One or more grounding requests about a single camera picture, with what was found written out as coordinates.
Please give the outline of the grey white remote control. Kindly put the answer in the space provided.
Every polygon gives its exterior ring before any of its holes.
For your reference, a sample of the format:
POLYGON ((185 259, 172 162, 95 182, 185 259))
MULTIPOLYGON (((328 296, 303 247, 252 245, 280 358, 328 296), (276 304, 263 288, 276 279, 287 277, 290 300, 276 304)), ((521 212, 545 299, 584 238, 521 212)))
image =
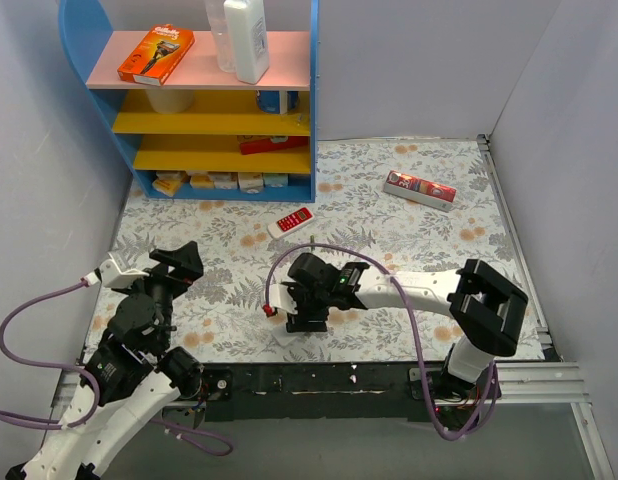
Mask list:
POLYGON ((272 337, 278 345, 286 347, 296 341, 300 335, 298 333, 289 333, 285 328, 272 331, 272 337))

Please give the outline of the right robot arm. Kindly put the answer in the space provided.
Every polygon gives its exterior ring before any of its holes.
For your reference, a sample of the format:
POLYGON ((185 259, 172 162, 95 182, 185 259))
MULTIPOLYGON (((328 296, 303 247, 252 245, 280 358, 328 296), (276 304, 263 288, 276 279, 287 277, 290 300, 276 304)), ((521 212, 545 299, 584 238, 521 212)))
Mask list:
POLYGON ((497 357, 517 351, 527 295, 486 262, 469 259, 458 270, 383 273, 368 261, 337 268, 301 254, 287 280, 269 288, 269 303, 287 315, 288 333, 324 332, 331 309, 406 307, 456 321, 462 330, 432 386, 439 398, 464 397, 497 357))

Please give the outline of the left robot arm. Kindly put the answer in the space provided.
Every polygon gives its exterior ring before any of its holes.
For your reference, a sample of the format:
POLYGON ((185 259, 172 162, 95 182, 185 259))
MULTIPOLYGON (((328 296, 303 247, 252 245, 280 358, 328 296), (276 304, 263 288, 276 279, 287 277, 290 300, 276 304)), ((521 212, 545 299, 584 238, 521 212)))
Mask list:
POLYGON ((202 365, 170 344, 173 302, 204 274, 198 245, 154 249, 154 266, 132 269, 114 253, 80 284, 96 283, 123 295, 58 421, 27 425, 51 435, 29 461, 11 467, 9 479, 99 479, 123 447, 170 402, 194 398, 202 365))

